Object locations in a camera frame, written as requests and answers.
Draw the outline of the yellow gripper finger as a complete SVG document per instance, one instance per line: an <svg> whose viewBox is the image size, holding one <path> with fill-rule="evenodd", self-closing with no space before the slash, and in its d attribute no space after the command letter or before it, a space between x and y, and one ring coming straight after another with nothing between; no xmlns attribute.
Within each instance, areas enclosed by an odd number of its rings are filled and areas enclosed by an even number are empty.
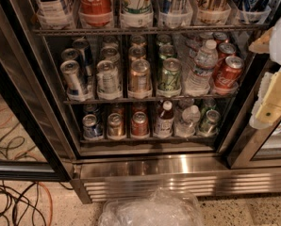
<svg viewBox="0 0 281 226"><path fill-rule="evenodd" d="M260 130L272 126L281 117L281 68L276 73L265 72L249 124Z"/></svg>
<svg viewBox="0 0 281 226"><path fill-rule="evenodd" d="M266 32L264 32L257 40L253 41L249 50L257 54L269 54L270 53L270 39L273 32L271 27Z"/></svg>

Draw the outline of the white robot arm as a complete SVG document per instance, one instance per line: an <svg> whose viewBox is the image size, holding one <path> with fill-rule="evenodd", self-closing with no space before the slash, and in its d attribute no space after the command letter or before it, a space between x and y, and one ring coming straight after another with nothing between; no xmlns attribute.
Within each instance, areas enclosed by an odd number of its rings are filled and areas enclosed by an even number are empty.
<svg viewBox="0 0 281 226"><path fill-rule="evenodd" d="M257 54L269 54L271 61L281 66L281 17L272 28L251 43L249 50ZM280 117L281 68L276 73L264 73L249 124L255 129L265 129Z"/></svg>

